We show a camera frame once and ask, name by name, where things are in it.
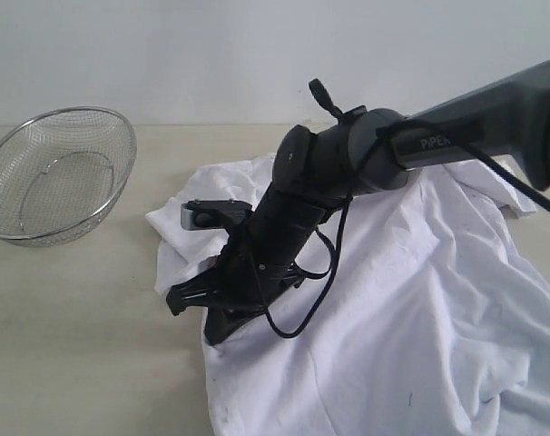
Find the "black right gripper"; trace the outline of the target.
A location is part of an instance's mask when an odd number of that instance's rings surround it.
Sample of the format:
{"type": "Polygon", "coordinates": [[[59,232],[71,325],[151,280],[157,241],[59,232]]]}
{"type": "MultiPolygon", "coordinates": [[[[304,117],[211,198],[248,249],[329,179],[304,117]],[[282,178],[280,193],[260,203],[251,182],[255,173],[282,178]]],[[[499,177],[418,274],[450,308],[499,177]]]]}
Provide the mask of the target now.
{"type": "Polygon", "coordinates": [[[173,285],[165,301],[173,316],[190,307],[208,308],[204,340],[218,345],[264,314],[283,293],[301,285],[302,273],[295,263],[261,263],[247,228],[237,226],[215,266],[173,285]]]}

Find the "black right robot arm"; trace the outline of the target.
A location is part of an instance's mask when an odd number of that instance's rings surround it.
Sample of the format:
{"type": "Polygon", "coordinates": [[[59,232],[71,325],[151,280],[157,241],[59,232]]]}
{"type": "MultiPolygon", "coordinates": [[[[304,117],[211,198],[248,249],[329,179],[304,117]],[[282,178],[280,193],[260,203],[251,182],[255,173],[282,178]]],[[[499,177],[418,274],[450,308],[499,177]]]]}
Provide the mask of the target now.
{"type": "Polygon", "coordinates": [[[421,168],[478,160],[550,212],[550,60],[411,116],[365,106],[342,111],[321,81],[309,89],[336,123],[319,133],[302,125],[287,132],[257,205],[182,205],[184,229],[228,235],[213,266],[166,296],[173,314],[208,310],[204,335],[212,345],[314,278],[296,258],[321,224],[346,217],[358,196],[405,187],[421,168]]]}

